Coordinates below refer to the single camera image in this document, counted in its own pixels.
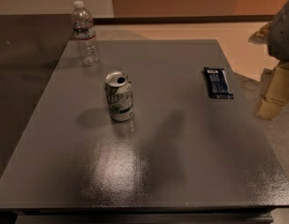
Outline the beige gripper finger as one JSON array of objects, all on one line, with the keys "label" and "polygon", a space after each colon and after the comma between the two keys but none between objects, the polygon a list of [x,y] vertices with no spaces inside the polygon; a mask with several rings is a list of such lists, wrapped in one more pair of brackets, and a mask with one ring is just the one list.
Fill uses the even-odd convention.
[{"label": "beige gripper finger", "polygon": [[270,74],[269,84],[255,114],[262,119],[274,119],[289,103],[289,62],[280,61]]},{"label": "beige gripper finger", "polygon": [[248,41],[260,45],[267,44],[270,25],[271,25],[270,22],[263,25],[259,30],[250,35]]}]

